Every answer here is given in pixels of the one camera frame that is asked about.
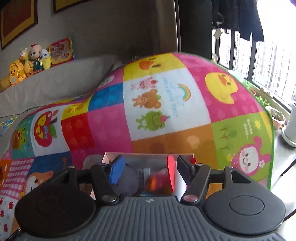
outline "robotic device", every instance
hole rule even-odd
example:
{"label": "robotic device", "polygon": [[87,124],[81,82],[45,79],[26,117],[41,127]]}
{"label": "robotic device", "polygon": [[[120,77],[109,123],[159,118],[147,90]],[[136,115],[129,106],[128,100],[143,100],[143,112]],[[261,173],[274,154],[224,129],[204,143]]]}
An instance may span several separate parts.
{"label": "robotic device", "polygon": [[[69,166],[17,203],[21,230],[8,240],[284,240],[276,233],[283,202],[238,169],[211,170],[181,156],[177,168],[189,185],[181,202],[174,196],[122,198],[110,185],[110,165]],[[78,183],[92,183],[96,200]],[[210,183],[223,189],[205,199]]]}

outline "floor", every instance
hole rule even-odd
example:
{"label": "floor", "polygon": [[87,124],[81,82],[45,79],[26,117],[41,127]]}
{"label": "floor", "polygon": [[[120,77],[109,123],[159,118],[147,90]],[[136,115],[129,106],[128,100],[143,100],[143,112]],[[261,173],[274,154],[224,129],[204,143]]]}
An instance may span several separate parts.
{"label": "floor", "polygon": [[[272,171],[271,191],[277,195],[285,204],[286,215],[296,209],[296,165],[293,166],[284,176],[280,174],[296,158],[296,149],[290,147],[281,137],[280,131],[275,131],[274,143],[274,167]],[[278,233],[287,241],[294,241],[296,237],[296,215],[284,222]]]}

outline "framed artwork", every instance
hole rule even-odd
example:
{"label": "framed artwork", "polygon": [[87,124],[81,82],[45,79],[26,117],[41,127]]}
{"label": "framed artwork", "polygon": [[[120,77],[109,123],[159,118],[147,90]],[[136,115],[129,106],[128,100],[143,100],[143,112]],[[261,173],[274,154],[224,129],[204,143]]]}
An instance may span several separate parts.
{"label": "framed artwork", "polygon": [[89,0],[54,0],[54,13],[63,11],[73,5],[86,2]]}
{"label": "framed artwork", "polygon": [[0,13],[1,49],[38,23],[37,0],[12,0]]}

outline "banana plush toy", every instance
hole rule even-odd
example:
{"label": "banana plush toy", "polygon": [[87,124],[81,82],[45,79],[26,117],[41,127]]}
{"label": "banana plush toy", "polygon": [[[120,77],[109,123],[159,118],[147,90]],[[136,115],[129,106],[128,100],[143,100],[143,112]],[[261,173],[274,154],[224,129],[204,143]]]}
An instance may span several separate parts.
{"label": "banana plush toy", "polygon": [[40,58],[44,69],[49,69],[52,65],[50,54],[46,49],[42,49],[40,52]]}

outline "colorful play mat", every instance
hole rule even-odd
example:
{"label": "colorful play mat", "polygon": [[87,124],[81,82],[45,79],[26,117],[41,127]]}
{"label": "colorful play mat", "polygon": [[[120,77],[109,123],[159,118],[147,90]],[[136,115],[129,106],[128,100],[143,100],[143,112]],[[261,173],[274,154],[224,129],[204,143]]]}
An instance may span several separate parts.
{"label": "colorful play mat", "polygon": [[189,54],[147,57],[18,125],[0,161],[0,239],[16,229],[22,196],[65,166],[82,169],[89,156],[193,153],[199,163],[235,166],[270,187],[273,149],[270,116],[233,76]]}

